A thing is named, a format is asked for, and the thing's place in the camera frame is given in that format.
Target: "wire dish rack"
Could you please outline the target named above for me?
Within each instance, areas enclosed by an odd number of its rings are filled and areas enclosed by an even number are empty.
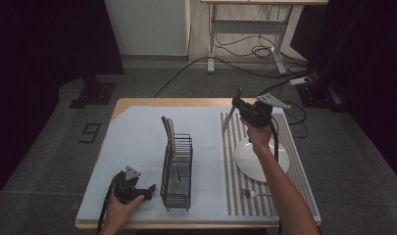
[[[191,206],[192,138],[189,134],[175,133],[173,140],[174,148],[169,140],[165,152],[161,197],[168,211],[188,211]]]

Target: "gray carpet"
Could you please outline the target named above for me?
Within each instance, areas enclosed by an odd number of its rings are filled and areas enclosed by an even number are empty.
[[[100,81],[117,83],[112,101],[109,106],[82,110],[68,108],[82,81],[62,87],[56,110],[0,192],[0,234],[94,234],[94,230],[75,228],[74,219],[116,102],[122,97],[153,97],[178,71],[127,68],[125,75],[99,75]],[[254,72],[277,76],[274,70]],[[234,69],[214,74],[190,69],[159,97],[231,97],[238,86],[243,97],[255,97],[284,79]],[[301,103],[288,83],[272,94]],[[303,115],[297,108],[289,112],[298,118]],[[323,234],[397,234],[397,177],[376,147],[349,114],[326,109],[306,112],[306,128],[303,124],[290,127],[323,218]],[[82,134],[88,123],[100,123],[99,134],[92,144],[80,143],[89,137]],[[298,138],[307,133],[307,138]]]

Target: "black curtain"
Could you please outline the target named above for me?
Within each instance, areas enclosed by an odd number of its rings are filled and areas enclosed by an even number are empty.
[[[83,74],[124,74],[104,0],[0,1],[0,189]]]
[[[330,0],[310,67],[397,173],[397,0]]]

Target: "wooden table edge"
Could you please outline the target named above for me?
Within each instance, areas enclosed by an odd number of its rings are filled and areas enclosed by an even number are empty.
[[[255,98],[242,98],[253,104]],[[231,107],[232,98],[121,98],[115,106],[114,120],[130,106],[185,106],[185,107]]]
[[[97,220],[75,220],[75,226],[79,229],[94,229],[97,228]],[[278,227],[275,222],[251,222],[251,223],[237,223],[232,222],[196,222],[190,221],[183,222],[127,222],[122,228],[124,229],[257,229],[257,228],[270,228]]]

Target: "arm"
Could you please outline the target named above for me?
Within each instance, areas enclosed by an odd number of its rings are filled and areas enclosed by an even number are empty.
[[[119,202],[115,194],[112,193],[107,205],[106,222],[100,231],[100,235],[113,235],[124,225],[128,216],[143,201],[144,196],[140,195],[131,201],[130,204],[124,205]]]
[[[287,234],[320,234],[312,213],[292,182],[287,178],[269,147],[272,131],[269,126],[256,128],[241,118],[247,126],[253,151],[262,165],[271,189],[274,206]]]

